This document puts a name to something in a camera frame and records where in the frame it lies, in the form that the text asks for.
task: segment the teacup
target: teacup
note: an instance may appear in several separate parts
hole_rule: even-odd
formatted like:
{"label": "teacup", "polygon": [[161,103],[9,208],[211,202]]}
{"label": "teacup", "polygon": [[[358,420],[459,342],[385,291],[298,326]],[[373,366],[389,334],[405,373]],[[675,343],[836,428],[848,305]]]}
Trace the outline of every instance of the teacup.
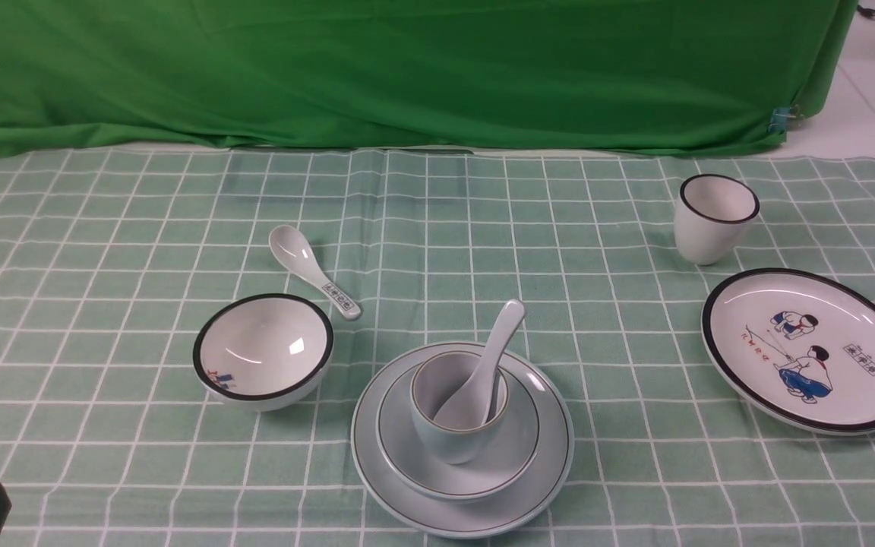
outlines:
{"label": "teacup", "polygon": [[722,175],[695,175],[681,184],[674,241],[684,259],[714,264],[742,242],[761,205],[746,184]]}
{"label": "teacup", "polygon": [[449,351],[418,365],[410,381],[411,416],[421,442],[447,463],[466,463],[482,452],[499,432],[508,408],[508,382],[497,371],[498,390],[494,412],[488,422],[472,429],[452,429],[434,422],[441,405],[472,376],[480,356],[466,351]]}

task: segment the cartoon figure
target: cartoon figure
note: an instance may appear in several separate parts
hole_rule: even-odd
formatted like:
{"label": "cartoon figure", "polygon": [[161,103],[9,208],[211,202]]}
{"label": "cartoon figure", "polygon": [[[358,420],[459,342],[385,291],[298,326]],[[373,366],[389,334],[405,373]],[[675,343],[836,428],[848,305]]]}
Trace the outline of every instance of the cartoon figure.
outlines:
{"label": "cartoon figure", "polygon": [[796,314],[795,311],[781,311],[775,314],[771,319],[775,330],[782,333],[782,336],[789,340],[794,340],[799,336],[811,333],[816,330],[819,325],[819,319],[815,315]]}
{"label": "cartoon figure", "polygon": [[775,369],[779,370],[779,378],[785,382],[789,394],[801,397],[803,403],[814,405],[819,402],[816,398],[826,397],[832,392],[827,359],[829,351],[822,346],[812,346],[805,357],[775,365]]}
{"label": "cartoon figure", "polygon": [[228,389],[229,382],[234,380],[234,377],[231,374],[222,374],[219,376],[218,371],[206,371],[208,373],[208,380],[214,382],[218,387]]}

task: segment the ceramic spoon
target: ceramic spoon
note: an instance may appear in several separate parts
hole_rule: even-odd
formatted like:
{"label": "ceramic spoon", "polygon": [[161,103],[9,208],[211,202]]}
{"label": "ceramic spoon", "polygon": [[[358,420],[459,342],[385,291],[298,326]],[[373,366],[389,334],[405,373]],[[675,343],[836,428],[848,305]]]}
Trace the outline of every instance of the ceramic spoon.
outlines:
{"label": "ceramic spoon", "polygon": [[304,235],[292,226],[282,225],[272,229],[268,235],[268,246],[275,260],[291,273],[302,278],[330,298],[330,302],[340,310],[343,318],[352,321],[362,313],[357,302],[340,290],[319,267],[313,248]]}
{"label": "ceramic spoon", "polygon": [[504,303],[495,319],[495,326],[488,335],[488,342],[472,376],[444,402],[434,422],[454,429],[472,429],[484,425],[494,410],[491,408],[493,394],[498,391],[496,380],[498,363],[508,340],[515,334],[518,325],[525,319],[525,305],[517,300]]}

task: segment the white floor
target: white floor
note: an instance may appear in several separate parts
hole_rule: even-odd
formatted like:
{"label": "white floor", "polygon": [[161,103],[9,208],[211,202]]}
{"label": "white floor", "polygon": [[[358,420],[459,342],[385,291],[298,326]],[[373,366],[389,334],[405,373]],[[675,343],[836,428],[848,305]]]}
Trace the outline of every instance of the white floor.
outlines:
{"label": "white floor", "polygon": [[[875,0],[861,0],[875,9]],[[133,147],[157,150],[190,150],[187,145],[138,143]],[[505,156],[559,156],[583,151],[475,150]],[[765,153],[774,158],[875,158],[875,21],[855,15],[847,35],[836,76],[823,111],[802,122],[788,134],[788,142]]]}

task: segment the white plate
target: white plate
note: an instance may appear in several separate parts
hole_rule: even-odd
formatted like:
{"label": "white plate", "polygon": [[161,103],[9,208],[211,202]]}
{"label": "white plate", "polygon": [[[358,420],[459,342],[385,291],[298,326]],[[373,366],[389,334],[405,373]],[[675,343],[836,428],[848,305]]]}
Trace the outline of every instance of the white plate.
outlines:
{"label": "white plate", "polygon": [[701,331],[722,377],[810,432],[875,432],[875,305],[799,270],[743,271],[712,291]]}
{"label": "white plate", "polygon": [[400,375],[377,413],[377,440],[383,457],[410,488],[449,501],[483,498],[507,488],[532,464],[539,444],[539,417],[532,395],[504,372],[508,408],[501,429],[474,460],[457,465],[433,456],[414,430],[410,382],[417,367]]}
{"label": "white plate", "polygon": [[539,515],[559,494],[573,462],[573,422],[558,390],[536,367],[511,353],[500,367],[521,381],[539,415],[539,447],[528,470],[510,487],[466,503],[414,491],[387,464],[376,439],[377,409],[391,385],[414,366],[444,351],[480,351],[477,343],[436,343],[404,353],[372,378],[357,402],[350,429],[353,460],[367,491],[407,526],[434,536],[496,536]]}

